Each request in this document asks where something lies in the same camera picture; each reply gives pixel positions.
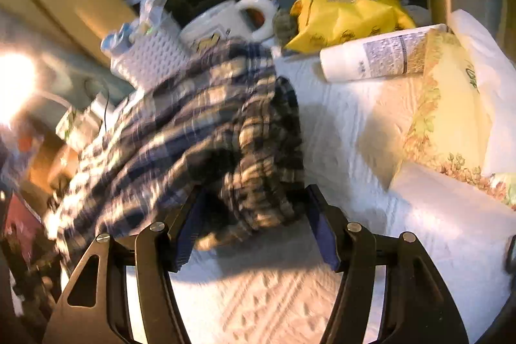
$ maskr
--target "brown object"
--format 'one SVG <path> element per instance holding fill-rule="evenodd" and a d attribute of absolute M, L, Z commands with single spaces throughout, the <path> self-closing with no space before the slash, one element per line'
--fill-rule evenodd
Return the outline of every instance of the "brown object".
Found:
<path fill-rule="evenodd" d="M 76 174 L 78 166 L 77 152 L 64 145 L 56 154 L 48 171 L 48 184 L 54 189 L 63 188 Z"/>

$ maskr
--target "yellow floral package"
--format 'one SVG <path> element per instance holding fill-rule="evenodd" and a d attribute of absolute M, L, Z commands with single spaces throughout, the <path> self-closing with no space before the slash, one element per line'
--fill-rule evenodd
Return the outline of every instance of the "yellow floral package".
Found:
<path fill-rule="evenodd" d="M 398 0 L 297 0 L 299 33 L 285 46 L 301 53 L 396 30 L 415 28 Z"/>
<path fill-rule="evenodd" d="M 505 179 L 481 176 L 491 121 L 468 53 L 453 34 L 430 30 L 427 37 L 423 88 L 404 158 L 511 204 Z"/>

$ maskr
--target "checkered cloth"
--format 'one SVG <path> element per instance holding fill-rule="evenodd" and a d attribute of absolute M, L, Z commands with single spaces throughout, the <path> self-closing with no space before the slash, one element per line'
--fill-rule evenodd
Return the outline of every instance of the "checkered cloth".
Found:
<path fill-rule="evenodd" d="M 83 151 L 58 209 L 67 268 L 99 233 L 138 233 L 195 185 L 232 221 L 208 248 L 298 214 L 287 198 L 304 186 L 297 99 L 259 44 L 227 42 L 193 58 Z"/>

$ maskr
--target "metal rivet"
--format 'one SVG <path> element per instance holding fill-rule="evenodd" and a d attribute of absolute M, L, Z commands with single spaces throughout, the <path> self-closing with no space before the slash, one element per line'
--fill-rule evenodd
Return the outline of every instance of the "metal rivet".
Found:
<path fill-rule="evenodd" d="M 402 237 L 407 242 L 415 242 L 416 240 L 416 235 L 414 235 L 412 232 L 403 232 Z"/>
<path fill-rule="evenodd" d="M 98 243 L 103 243 L 103 242 L 109 241 L 109 238 L 110 238 L 109 233 L 101 233 L 100 235 L 97 236 L 96 241 Z"/>
<path fill-rule="evenodd" d="M 151 231 L 153 232 L 161 232 L 164 229 L 164 223 L 163 222 L 154 222 L 151 225 Z"/>
<path fill-rule="evenodd" d="M 362 225 L 357 222 L 349 222 L 348 223 L 348 231 L 350 232 L 360 232 L 362 230 Z"/>

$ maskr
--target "plaid shirt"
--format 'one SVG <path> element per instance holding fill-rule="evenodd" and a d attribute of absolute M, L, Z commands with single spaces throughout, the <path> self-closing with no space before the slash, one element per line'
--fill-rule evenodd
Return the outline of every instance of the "plaid shirt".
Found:
<path fill-rule="evenodd" d="M 138 233 L 195 185 L 233 221 L 208 247 L 297 214 L 287 199 L 304 187 L 297 99 L 259 44 L 227 42 L 192 59 L 83 151 L 58 209 L 68 269 L 99 233 Z"/>

